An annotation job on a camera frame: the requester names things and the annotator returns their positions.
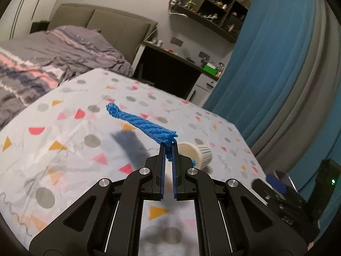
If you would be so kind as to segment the blue foam net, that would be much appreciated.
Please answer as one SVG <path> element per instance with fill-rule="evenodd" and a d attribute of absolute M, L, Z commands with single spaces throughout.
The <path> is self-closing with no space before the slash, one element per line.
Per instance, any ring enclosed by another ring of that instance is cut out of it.
<path fill-rule="evenodd" d="M 124 112 L 114 103 L 109 103 L 106 106 L 106 110 L 112 117 L 127 121 L 128 125 L 139 129 L 159 145 L 164 143 L 166 147 L 166 159 L 172 163 L 173 169 L 175 169 L 175 156 L 173 155 L 172 144 L 176 144 L 176 138 L 178 137 L 176 131 L 171 131 L 142 117 Z M 133 154 L 139 148 L 144 149 L 143 143 L 133 131 L 122 130 L 115 134 L 111 134 L 111 136 L 127 153 Z"/>

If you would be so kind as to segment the patterned white bed sheet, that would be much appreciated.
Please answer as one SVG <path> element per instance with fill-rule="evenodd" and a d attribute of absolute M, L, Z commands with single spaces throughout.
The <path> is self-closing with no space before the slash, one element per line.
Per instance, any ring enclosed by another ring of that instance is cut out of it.
<path fill-rule="evenodd" d="M 205 145 L 214 179 L 250 187 L 265 174 L 234 124 L 173 95 L 94 69 L 36 100 L 1 130 L 1 215 L 28 247 L 32 238 L 102 178 L 141 168 L 158 144 L 113 118 L 108 103 Z"/>

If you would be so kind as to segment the blue and grey curtain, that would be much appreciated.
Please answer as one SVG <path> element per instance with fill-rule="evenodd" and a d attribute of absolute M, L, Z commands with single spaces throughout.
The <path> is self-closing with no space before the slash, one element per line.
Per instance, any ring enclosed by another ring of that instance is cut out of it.
<path fill-rule="evenodd" d="M 253 0 L 205 109 L 309 198 L 320 162 L 340 161 L 340 23 L 327 1 Z"/>

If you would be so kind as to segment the dark desk with white drawers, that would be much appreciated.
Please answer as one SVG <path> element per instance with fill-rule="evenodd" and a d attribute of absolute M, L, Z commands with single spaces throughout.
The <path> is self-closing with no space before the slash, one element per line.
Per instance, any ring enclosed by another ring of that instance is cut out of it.
<path fill-rule="evenodd" d="M 218 78 L 192 62 L 149 42 L 134 59 L 133 77 L 195 105 L 203 106 Z"/>

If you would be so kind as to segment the green box on desk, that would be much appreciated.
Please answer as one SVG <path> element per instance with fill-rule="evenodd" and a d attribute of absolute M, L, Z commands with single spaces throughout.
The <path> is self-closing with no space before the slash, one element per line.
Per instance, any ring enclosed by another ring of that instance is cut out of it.
<path fill-rule="evenodd" d="M 204 70 L 213 76 L 216 76 L 218 74 L 217 67 L 211 63 L 207 63 L 204 66 Z"/>

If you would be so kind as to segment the grey striped blanket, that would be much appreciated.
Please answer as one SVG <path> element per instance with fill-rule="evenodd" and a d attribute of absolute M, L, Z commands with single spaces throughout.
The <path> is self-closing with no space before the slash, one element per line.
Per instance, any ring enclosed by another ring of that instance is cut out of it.
<path fill-rule="evenodd" d="M 61 25 L 1 42 L 1 127 L 60 84 L 96 68 L 132 77 L 132 65 L 95 29 Z"/>

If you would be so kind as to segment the grey padded headboard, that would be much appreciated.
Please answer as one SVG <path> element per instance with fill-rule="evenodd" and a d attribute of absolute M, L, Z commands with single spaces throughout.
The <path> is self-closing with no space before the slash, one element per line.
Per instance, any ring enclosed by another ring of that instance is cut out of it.
<path fill-rule="evenodd" d="M 103 37 L 129 63 L 133 63 L 138 46 L 153 33 L 157 22 L 146 17 L 109 7 L 63 3 L 49 21 L 48 29 L 75 25 L 100 29 Z"/>

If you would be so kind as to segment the dark wall shelf with figurines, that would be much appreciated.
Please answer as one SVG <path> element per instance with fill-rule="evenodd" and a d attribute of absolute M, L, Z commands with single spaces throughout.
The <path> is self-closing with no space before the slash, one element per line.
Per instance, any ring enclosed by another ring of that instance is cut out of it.
<path fill-rule="evenodd" d="M 251 0 L 170 0 L 172 15 L 187 16 L 230 43 L 238 39 Z"/>

